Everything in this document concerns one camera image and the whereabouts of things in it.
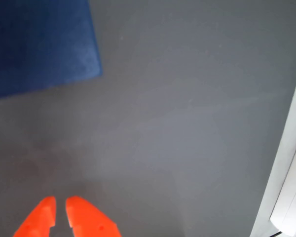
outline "gray floor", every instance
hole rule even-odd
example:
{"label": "gray floor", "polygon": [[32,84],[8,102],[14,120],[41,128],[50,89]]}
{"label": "gray floor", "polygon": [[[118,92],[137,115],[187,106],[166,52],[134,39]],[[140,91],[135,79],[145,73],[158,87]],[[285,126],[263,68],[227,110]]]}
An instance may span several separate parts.
{"label": "gray floor", "polygon": [[80,195],[124,237],[249,236],[296,83],[296,1],[92,0],[99,79],[0,100],[0,236]]}

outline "orange object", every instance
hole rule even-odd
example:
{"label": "orange object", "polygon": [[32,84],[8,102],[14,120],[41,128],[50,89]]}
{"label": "orange object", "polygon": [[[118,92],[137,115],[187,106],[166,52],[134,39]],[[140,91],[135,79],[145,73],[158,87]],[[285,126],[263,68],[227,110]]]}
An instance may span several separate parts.
{"label": "orange object", "polygon": [[66,212],[74,237],[121,237],[113,221],[80,197],[67,199]]}
{"label": "orange object", "polygon": [[13,237],[49,237],[56,222],[55,197],[44,198],[28,215]]}

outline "blue mat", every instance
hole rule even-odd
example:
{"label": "blue mat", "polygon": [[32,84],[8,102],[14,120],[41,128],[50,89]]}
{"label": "blue mat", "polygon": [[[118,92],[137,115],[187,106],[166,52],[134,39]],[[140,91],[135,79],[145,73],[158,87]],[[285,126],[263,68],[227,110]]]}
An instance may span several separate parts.
{"label": "blue mat", "polygon": [[87,0],[0,0],[0,97],[101,73]]}

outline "gray tabletop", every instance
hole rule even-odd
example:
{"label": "gray tabletop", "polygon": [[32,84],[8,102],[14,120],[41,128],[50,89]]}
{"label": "gray tabletop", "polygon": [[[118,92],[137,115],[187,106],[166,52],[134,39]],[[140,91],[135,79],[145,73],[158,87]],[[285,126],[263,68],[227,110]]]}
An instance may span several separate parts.
{"label": "gray tabletop", "polygon": [[248,237],[296,83],[296,1],[92,0],[101,78],[0,100],[0,236],[79,195],[124,237]]}

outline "white plastic edge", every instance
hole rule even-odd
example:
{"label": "white plastic edge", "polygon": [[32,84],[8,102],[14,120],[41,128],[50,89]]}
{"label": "white plastic edge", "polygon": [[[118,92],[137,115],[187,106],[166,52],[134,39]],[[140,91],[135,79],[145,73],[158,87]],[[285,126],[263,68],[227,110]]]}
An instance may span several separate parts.
{"label": "white plastic edge", "polygon": [[296,88],[272,171],[250,237],[269,237],[277,229],[269,220],[296,151]]}

